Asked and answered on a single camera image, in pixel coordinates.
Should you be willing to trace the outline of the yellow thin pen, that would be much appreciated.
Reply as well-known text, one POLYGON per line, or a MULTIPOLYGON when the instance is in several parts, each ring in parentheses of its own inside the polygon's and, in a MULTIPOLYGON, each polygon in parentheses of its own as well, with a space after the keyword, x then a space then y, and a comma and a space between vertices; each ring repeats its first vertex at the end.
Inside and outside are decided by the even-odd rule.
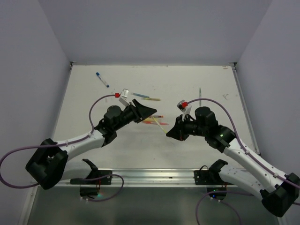
POLYGON ((151 116, 151 118, 155 121, 155 123, 162 129, 162 131, 166 134, 167 131, 161 126, 161 124, 153 117, 151 116))

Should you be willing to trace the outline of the green thin pen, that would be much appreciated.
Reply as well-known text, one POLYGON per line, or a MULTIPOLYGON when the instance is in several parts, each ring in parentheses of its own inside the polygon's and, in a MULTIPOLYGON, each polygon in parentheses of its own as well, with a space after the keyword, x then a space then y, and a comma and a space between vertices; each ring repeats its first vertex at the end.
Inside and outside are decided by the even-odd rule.
MULTIPOLYGON (((201 92, 201 88, 199 88, 199 98, 202 98, 202 92, 201 92)), ((199 100, 199 106, 202 106, 202 102, 201 100, 199 100)))

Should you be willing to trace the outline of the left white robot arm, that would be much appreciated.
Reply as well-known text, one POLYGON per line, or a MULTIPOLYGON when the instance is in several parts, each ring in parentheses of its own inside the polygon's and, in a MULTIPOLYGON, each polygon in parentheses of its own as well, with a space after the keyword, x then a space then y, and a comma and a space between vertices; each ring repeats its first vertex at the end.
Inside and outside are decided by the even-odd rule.
POLYGON ((144 106, 136 99, 123 110, 112 105, 89 133, 60 142, 50 138, 44 140, 25 169, 43 189, 50 189, 62 180, 68 161, 89 150, 110 144, 117 137, 119 129, 130 122, 140 123, 156 112, 156 109, 144 106))

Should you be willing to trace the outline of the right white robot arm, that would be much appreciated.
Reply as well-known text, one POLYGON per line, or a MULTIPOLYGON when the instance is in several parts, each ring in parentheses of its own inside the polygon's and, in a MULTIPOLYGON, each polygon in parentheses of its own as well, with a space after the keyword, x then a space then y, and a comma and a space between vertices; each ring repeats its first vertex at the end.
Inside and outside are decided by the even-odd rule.
POLYGON ((207 144, 240 164, 246 172, 227 162, 217 161, 209 172, 214 184, 234 184, 261 200, 265 209, 281 218, 300 196, 300 178, 269 164, 247 147, 230 128, 220 125, 208 107, 195 110, 195 117, 182 114, 175 120, 167 137, 184 141, 190 135, 204 137, 207 144))

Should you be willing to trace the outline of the yellow gold highlighter pen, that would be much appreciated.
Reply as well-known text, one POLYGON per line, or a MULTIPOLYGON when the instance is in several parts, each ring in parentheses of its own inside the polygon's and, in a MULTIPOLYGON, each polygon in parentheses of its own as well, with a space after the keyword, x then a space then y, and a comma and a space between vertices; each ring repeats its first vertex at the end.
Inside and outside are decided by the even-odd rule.
POLYGON ((148 100, 148 101, 161 101, 160 98, 151 98, 151 97, 143 97, 142 100, 148 100))

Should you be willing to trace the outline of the blue highlighter pen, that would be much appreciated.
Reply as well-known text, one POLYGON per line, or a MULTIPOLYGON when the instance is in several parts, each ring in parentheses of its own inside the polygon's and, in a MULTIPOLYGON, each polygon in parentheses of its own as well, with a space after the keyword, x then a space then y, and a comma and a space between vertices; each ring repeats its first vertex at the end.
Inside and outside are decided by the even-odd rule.
POLYGON ((139 94, 139 93, 131 93, 133 96, 137 96, 137 97, 141 97, 141 98, 150 98, 149 96, 143 95, 143 94, 139 94))

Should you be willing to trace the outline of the blue white marker pen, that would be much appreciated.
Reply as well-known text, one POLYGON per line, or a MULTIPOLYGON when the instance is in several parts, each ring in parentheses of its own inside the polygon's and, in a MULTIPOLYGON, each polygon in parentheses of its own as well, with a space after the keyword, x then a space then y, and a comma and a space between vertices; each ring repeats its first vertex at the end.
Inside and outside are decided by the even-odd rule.
POLYGON ((104 84, 105 87, 109 88, 109 84, 103 79, 103 77, 100 75, 99 72, 96 72, 96 76, 99 78, 99 80, 104 84))

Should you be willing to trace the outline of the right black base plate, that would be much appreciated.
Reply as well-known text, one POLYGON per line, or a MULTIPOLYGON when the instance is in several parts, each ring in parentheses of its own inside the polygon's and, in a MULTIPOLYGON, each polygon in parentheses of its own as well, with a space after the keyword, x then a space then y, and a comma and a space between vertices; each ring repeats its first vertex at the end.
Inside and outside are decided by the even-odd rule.
POLYGON ((195 170, 194 181, 196 185, 223 185, 224 181, 217 172, 210 170, 195 170))

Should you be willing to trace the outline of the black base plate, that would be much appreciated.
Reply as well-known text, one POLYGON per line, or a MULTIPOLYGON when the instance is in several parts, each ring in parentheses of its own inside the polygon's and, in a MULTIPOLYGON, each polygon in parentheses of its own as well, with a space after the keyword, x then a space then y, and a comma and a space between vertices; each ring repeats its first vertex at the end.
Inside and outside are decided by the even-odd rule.
POLYGON ((112 181, 112 170, 92 170, 84 178, 70 180, 72 185, 110 185, 112 181))
POLYGON ((195 170, 194 181, 196 185, 223 185, 224 181, 217 172, 210 170, 195 170))

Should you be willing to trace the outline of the aluminium front rail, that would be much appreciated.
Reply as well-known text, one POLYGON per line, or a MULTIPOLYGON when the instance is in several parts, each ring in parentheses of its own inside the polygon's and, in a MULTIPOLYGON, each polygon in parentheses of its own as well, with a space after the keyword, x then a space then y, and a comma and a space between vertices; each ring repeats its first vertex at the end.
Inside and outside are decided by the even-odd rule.
POLYGON ((231 165, 217 164, 209 169, 109 169, 97 168, 85 162, 67 164, 63 174, 63 180, 84 178, 92 170, 112 170, 112 173, 119 174, 129 180, 130 183, 194 183, 195 170, 210 170, 217 172, 225 183, 231 183, 239 187, 251 187, 258 189, 274 189, 281 184, 277 175, 268 172, 249 173, 231 165))

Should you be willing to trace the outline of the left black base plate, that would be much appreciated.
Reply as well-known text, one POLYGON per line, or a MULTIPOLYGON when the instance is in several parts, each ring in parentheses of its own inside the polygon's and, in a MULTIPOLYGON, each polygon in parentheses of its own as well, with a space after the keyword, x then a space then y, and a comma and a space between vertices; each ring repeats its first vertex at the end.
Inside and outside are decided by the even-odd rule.
POLYGON ((112 170, 92 170, 84 178, 70 180, 72 185, 110 185, 112 181, 112 170))

